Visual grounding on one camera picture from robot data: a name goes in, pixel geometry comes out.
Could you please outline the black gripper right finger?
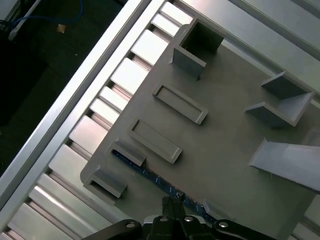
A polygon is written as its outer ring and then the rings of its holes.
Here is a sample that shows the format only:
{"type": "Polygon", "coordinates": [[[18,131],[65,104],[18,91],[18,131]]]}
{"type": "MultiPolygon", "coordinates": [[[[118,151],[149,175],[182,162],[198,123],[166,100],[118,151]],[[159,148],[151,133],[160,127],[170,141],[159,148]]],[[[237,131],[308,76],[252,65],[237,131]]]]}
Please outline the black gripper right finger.
{"type": "Polygon", "coordinates": [[[212,226],[201,223],[196,217],[187,215],[181,201],[175,202],[175,220],[182,231],[182,240],[271,240],[272,237],[261,232],[222,219],[215,221],[212,226]]]}

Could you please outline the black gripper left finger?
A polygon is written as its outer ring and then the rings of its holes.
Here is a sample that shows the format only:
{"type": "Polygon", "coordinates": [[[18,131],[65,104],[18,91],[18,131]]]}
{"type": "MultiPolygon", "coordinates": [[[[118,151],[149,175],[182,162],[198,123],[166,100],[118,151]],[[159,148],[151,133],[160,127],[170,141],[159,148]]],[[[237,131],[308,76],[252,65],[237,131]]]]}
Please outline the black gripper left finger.
{"type": "Polygon", "coordinates": [[[153,218],[152,223],[141,224],[133,219],[121,220],[89,236],[85,240],[172,240],[174,238],[173,199],[162,199],[162,214],[153,218]]]}

